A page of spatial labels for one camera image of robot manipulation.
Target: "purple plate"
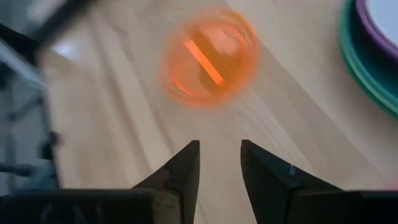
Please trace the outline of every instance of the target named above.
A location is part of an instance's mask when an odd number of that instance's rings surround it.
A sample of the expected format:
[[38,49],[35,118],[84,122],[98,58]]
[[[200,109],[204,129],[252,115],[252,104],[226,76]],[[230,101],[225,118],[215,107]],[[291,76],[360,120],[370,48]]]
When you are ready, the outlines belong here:
[[398,1],[356,0],[356,10],[375,43],[398,61]]

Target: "orange stripe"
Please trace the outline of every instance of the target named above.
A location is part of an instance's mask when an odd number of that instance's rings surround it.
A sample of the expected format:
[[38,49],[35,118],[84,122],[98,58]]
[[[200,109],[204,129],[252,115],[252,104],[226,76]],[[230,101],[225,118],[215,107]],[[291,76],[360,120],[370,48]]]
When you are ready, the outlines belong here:
[[199,62],[199,64],[205,69],[207,74],[213,79],[217,85],[221,85],[224,82],[224,78],[218,73],[216,68],[211,64],[211,62],[206,58],[198,46],[193,40],[185,41],[185,46],[191,52],[193,57]]

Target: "green plate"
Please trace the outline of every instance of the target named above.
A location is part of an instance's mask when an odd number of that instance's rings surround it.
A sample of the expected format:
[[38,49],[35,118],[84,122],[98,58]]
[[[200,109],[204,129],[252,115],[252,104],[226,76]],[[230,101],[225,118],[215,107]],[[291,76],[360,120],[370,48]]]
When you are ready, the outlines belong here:
[[340,43],[356,82],[392,114],[398,116],[397,62],[376,47],[359,20],[354,0],[341,13]]

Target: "wooden floor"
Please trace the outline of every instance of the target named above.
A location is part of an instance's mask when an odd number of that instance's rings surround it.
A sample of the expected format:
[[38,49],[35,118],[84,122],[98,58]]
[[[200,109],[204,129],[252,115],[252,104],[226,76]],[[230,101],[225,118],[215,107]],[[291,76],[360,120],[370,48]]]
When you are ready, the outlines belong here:
[[[250,139],[344,189],[398,182],[398,122],[355,84],[340,55],[342,0],[102,0],[42,56],[62,184],[130,188],[192,139],[201,143],[195,223],[255,223],[240,168]],[[211,108],[185,106],[158,80],[171,30],[227,5],[254,26],[256,77]]]

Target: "stack of plates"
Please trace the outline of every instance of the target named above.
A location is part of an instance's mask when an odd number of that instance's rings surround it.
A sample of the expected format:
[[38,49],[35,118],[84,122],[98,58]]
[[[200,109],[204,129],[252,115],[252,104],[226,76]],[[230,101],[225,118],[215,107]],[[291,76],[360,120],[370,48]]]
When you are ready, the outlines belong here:
[[398,1],[347,0],[340,44],[349,71],[363,90],[398,117]]

